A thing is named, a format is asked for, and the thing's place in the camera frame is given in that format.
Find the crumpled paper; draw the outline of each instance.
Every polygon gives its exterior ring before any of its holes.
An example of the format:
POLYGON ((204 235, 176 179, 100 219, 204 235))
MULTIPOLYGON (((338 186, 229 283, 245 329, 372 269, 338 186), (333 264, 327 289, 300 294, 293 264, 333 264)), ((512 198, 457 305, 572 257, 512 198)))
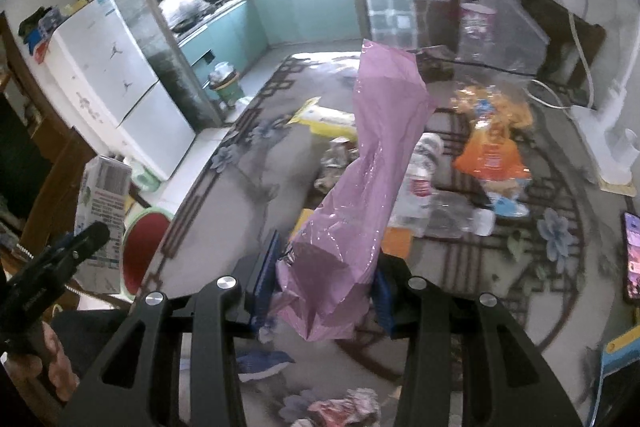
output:
POLYGON ((272 312, 308 341, 350 338, 369 309, 380 244, 418 138, 435 110, 415 55, 364 41, 353 91, 360 157, 276 263, 272 312))
POLYGON ((349 389, 344 399, 315 402, 308 410, 317 412, 326 427, 346 427, 364 421, 374 427, 380 419, 378 395, 372 389, 349 389))

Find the cardboard box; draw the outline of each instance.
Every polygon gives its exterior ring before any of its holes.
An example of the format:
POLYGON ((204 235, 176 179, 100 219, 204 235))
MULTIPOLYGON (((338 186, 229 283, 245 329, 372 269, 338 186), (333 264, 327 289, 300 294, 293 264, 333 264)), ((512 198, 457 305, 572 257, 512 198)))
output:
POLYGON ((76 210, 76 233, 94 221, 109 227, 109 242, 76 272, 82 288, 96 293, 120 293, 120 260, 124 233, 125 201, 129 194, 131 167, 104 156, 84 166, 76 210))

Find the teal kitchen cabinet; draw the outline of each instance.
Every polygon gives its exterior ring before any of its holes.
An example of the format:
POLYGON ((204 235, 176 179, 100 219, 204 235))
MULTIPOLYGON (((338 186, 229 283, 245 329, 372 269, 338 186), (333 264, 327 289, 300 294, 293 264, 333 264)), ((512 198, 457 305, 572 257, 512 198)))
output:
POLYGON ((234 27, 234 12, 237 9, 238 7, 233 7, 209 23, 207 33, 211 42, 211 51, 216 55, 216 64, 229 62, 237 71, 244 71, 249 61, 234 27))
POLYGON ((219 62, 229 62, 242 73, 267 48, 260 16, 249 0, 221 13, 180 43, 198 78, 206 78, 219 62))
POLYGON ((362 38, 354 0, 252 0, 270 46, 362 38))
POLYGON ((244 57, 246 59, 244 68, 249 67, 258 58, 262 57, 269 47, 267 35, 262 27, 262 22, 260 22, 260 15, 253 1, 247 0, 237 8, 234 8, 229 16, 244 49, 244 57))

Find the smartphone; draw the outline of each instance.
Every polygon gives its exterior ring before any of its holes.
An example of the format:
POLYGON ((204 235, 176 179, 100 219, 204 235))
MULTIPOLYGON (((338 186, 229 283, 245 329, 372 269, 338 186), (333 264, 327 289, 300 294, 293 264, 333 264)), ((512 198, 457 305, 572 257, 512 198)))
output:
POLYGON ((626 292, 628 301, 640 303, 640 217, 625 212, 626 292))

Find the white refrigerator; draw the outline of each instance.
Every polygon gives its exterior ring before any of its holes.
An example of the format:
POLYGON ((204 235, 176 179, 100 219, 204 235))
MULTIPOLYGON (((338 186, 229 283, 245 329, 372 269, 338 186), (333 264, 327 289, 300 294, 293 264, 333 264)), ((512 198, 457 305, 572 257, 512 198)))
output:
POLYGON ((63 22, 45 63, 113 152, 167 180, 195 133, 159 82, 113 0, 94 0, 63 22))

